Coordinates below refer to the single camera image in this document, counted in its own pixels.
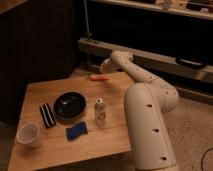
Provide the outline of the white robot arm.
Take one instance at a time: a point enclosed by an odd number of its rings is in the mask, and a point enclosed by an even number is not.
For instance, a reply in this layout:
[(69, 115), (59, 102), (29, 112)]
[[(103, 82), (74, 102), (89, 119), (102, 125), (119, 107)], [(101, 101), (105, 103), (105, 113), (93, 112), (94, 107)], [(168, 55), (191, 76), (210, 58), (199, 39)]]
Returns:
[(122, 69), (134, 83), (124, 95), (124, 112), (136, 171), (180, 171), (162, 114), (178, 104), (175, 87), (133, 63), (133, 54), (113, 51), (102, 73)]

